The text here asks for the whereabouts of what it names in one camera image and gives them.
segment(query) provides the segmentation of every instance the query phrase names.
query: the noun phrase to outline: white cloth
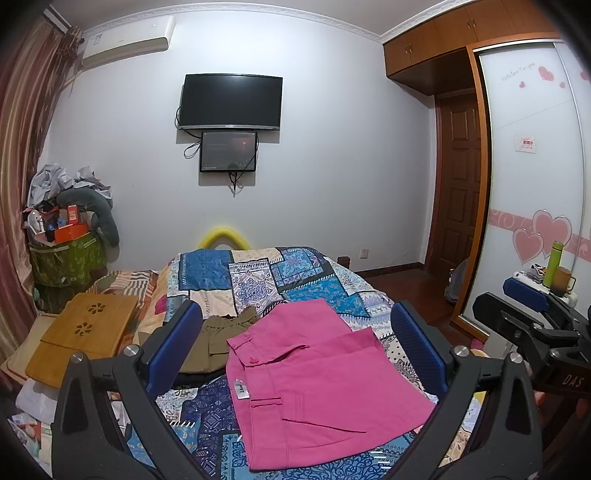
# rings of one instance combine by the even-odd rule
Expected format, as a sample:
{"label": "white cloth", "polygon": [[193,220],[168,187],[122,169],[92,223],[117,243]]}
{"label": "white cloth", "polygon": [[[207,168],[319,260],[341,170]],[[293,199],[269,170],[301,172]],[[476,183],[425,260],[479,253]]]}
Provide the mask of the white cloth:
{"label": "white cloth", "polygon": [[16,405],[31,417],[50,424],[56,416],[59,390],[29,378],[17,395]]}
{"label": "white cloth", "polygon": [[62,190],[74,185],[74,179],[66,173],[59,163],[44,165],[31,180],[27,207],[39,205],[43,200],[55,197]]}
{"label": "white cloth", "polygon": [[49,200],[57,196],[62,190],[71,187],[75,189],[90,187],[109,200],[111,204],[111,187],[103,184],[100,179],[96,178],[95,173],[90,167],[82,167],[76,172],[76,176],[72,178],[59,163],[52,163],[44,165],[39,173],[31,180],[29,195],[27,197],[27,207],[37,206],[44,200]]}

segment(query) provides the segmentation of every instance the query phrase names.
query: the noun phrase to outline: clothing label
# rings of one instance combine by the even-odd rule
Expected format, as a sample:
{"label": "clothing label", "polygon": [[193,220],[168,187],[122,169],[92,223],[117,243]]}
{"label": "clothing label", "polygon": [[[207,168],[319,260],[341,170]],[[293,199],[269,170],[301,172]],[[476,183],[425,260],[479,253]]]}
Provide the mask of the clothing label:
{"label": "clothing label", "polygon": [[238,397],[238,400],[244,400],[245,398],[251,397],[248,394],[248,389],[242,380],[236,379],[234,382],[234,390],[236,390],[236,396]]}

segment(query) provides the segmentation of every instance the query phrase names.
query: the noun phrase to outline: gray bag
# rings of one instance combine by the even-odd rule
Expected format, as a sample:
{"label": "gray bag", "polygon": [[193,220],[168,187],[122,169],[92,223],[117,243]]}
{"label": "gray bag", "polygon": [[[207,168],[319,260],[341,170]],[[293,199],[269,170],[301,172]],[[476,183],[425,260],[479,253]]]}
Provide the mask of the gray bag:
{"label": "gray bag", "polygon": [[443,292],[445,299],[452,305],[456,304],[457,298],[460,296],[460,290],[462,289],[462,284],[464,283],[467,266],[468,259],[465,259],[454,270],[452,270],[452,274],[449,278],[449,285]]}

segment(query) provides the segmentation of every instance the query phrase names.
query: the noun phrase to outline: baseboard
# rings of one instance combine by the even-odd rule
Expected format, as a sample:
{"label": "baseboard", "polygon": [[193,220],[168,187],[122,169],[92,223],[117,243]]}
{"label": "baseboard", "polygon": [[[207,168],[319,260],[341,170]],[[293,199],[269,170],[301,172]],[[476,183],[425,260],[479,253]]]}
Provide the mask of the baseboard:
{"label": "baseboard", "polygon": [[390,273],[403,272],[405,270],[422,270],[425,267],[421,262],[406,263],[404,265],[394,265],[393,267],[374,268],[373,270],[362,270],[355,272],[362,278],[377,277],[379,275],[388,275]]}

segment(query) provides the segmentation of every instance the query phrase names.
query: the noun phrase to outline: wooden door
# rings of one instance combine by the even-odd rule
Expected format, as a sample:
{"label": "wooden door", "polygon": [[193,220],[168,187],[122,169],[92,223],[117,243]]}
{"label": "wooden door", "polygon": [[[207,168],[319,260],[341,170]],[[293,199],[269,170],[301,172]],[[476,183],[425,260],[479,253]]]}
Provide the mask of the wooden door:
{"label": "wooden door", "polygon": [[465,8],[456,8],[433,19],[444,51],[465,47],[478,41]]}
{"label": "wooden door", "polygon": [[531,0],[502,0],[502,2],[517,33],[556,31],[550,20]]}
{"label": "wooden door", "polygon": [[466,10],[479,41],[517,33],[501,0],[481,0],[466,5]]}
{"label": "wooden door", "polygon": [[435,23],[432,21],[410,30],[408,32],[408,42],[408,50],[413,65],[445,52],[439,41]]}
{"label": "wooden door", "polygon": [[411,66],[409,43],[408,33],[404,33],[384,45],[387,76]]}
{"label": "wooden door", "polygon": [[470,256],[480,192],[480,125],[476,94],[437,100],[437,186],[427,269],[447,277]]}

